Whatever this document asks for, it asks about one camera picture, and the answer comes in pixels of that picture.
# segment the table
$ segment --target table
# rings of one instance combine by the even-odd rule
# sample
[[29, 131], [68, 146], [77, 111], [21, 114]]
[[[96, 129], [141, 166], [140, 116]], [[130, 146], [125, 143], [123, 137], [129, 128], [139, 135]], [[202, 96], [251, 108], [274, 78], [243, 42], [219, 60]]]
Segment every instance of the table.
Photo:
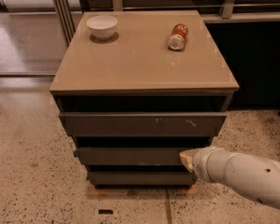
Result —
[[[86, 26], [102, 14], [105, 42]], [[188, 42], [168, 50], [177, 23]], [[50, 92], [93, 185], [190, 186], [178, 153], [211, 144], [238, 88], [197, 11], [121, 11], [84, 13]]]

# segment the concrete floor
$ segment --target concrete floor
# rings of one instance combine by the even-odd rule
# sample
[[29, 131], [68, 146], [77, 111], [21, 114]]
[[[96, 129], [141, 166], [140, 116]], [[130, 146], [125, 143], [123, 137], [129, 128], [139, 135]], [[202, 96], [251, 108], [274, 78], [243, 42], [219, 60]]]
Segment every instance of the concrete floor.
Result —
[[[58, 29], [55, 16], [46, 15], [45, 18]], [[32, 16], [31, 19], [34, 22], [22, 22], [28, 22], [31, 30], [35, 25], [41, 31], [44, 17]], [[10, 27], [9, 21], [4, 25]], [[18, 65], [20, 60], [13, 59], [18, 53], [13, 50], [9, 53], [9, 49], [2, 51], [0, 65], [4, 61], [8, 68], [6, 56], [9, 56], [14, 62], [10, 66], [12, 69], [25, 67], [29, 70], [31, 59], [27, 57], [31, 57], [35, 63], [37, 59], [54, 60], [56, 63], [52, 66], [41, 68], [56, 69], [65, 46], [58, 32], [48, 33], [50, 29], [44, 29], [40, 36], [27, 32], [23, 37], [20, 35], [20, 41], [16, 41], [16, 35], [6, 36], [4, 42], [12, 37], [10, 46], [24, 40], [19, 51], [23, 65]], [[53, 37], [52, 40], [59, 37], [58, 44], [63, 50], [57, 51], [58, 56], [49, 50], [46, 55], [38, 56], [36, 47], [29, 50], [32, 45], [28, 40], [37, 40], [31, 35], [45, 36], [48, 45], [49, 37]], [[50, 78], [0, 78], [0, 224], [280, 223], [279, 210], [253, 203], [222, 185], [200, 180], [190, 190], [145, 187], [96, 190], [86, 181], [84, 166], [73, 157], [74, 144], [66, 136], [58, 120], [56, 104], [49, 94], [51, 81]], [[277, 111], [228, 112], [213, 145], [280, 161]], [[112, 210], [113, 215], [99, 214], [99, 210]]]

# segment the terrazzo floor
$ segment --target terrazzo floor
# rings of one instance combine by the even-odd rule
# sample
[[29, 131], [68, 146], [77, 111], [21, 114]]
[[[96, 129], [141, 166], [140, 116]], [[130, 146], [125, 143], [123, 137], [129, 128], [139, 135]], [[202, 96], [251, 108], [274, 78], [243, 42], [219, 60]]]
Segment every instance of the terrazzo floor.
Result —
[[[51, 82], [0, 78], [0, 224], [280, 223], [279, 210], [201, 180], [191, 189], [95, 189], [73, 157]], [[213, 145], [280, 161], [277, 110], [229, 111]]]

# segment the white bowl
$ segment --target white bowl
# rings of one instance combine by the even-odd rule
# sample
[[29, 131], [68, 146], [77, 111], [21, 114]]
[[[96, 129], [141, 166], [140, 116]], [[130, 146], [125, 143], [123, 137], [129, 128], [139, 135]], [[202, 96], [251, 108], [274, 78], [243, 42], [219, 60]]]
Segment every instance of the white bowl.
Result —
[[112, 16], [96, 16], [87, 20], [91, 34], [99, 40], [108, 40], [117, 30], [118, 20]]

